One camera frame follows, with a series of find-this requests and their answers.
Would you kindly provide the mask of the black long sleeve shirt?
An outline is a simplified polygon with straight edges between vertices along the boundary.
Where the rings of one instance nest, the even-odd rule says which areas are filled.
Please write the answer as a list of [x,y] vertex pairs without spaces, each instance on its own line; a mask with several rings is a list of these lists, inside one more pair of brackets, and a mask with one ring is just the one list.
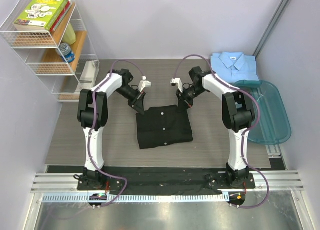
[[193,131],[186,110],[177,105],[151,107],[136,114],[137,140],[140,149],[193,141]]

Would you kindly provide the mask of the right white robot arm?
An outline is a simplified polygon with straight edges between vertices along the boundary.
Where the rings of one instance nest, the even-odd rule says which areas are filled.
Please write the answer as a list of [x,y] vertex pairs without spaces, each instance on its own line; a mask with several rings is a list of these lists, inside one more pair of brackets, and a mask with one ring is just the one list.
[[221,100],[222,122],[229,133],[229,158],[226,164],[226,183],[233,188],[249,178],[247,147],[249,128],[256,116],[254,103],[241,89],[234,87],[217,74],[194,67],[189,71],[192,84],[185,88],[180,78],[172,78],[170,84],[177,86],[178,108],[187,110],[194,99],[208,91]]

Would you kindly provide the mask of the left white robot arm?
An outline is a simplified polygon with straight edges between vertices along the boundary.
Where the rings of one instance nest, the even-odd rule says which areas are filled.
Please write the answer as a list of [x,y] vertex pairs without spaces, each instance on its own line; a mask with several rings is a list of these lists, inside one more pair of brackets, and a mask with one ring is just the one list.
[[130,86],[133,75],[127,69],[113,70],[91,89],[83,89],[79,95],[77,119],[85,136],[86,159],[78,188],[102,189],[109,176],[103,173],[103,131],[109,118],[108,98],[117,92],[128,100],[137,113],[144,114],[145,88],[151,86],[146,76],[141,78],[137,89]]

